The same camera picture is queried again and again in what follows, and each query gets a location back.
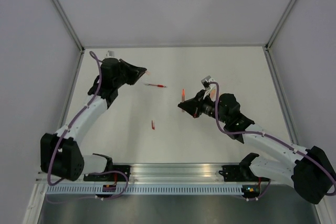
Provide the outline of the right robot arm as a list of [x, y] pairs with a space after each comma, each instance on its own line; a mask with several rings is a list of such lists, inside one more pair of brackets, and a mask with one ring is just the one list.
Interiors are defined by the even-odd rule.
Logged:
[[244, 116], [240, 104], [230, 93], [221, 94], [213, 101], [205, 90], [194, 98], [178, 104], [194, 118], [205, 114], [223, 122], [224, 134], [238, 142], [253, 146], [271, 156], [270, 161], [257, 153], [248, 154], [240, 163], [239, 174], [244, 180], [261, 177], [292, 187], [304, 200], [318, 204], [323, 197], [333, 196], [335, 171], [324, 150], [317, 146], [306, 148], [287, 144], [266, 133], [253, 120]]

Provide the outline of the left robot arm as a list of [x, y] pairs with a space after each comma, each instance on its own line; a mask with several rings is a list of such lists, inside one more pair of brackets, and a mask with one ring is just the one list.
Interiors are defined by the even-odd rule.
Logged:
[[122, 59], [106, 58], [98, 62], [99, 74], [88, 91], [85, 104], [55, 133], [46, 133], [40, 140], [40, 168], [47, 179], [77, 180], [95, 173], [108, 181], [114, 175], [112, 159], [102, 154], [82, 155], [80, 145], [90, 128], [118, 96], [123, 85], [134, 85], [147, 71]]

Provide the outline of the wooden orange highlighter pencil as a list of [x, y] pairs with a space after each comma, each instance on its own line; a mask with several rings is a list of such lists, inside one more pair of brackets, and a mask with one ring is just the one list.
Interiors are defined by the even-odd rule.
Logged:
[[181, 103], [185, 101], [185, 90], [182, 89], [182, 95], [181, 95]]

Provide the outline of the translucent orange highlighter marker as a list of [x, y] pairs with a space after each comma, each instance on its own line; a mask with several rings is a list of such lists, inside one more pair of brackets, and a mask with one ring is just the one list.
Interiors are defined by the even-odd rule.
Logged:
[[210, 92], [210, 98], [211, 98], [211, 99], [215, 98], [215, 97], [216, 97], [216, 93], [217, 93], [216, 89], [213, 89], [213, 90]]

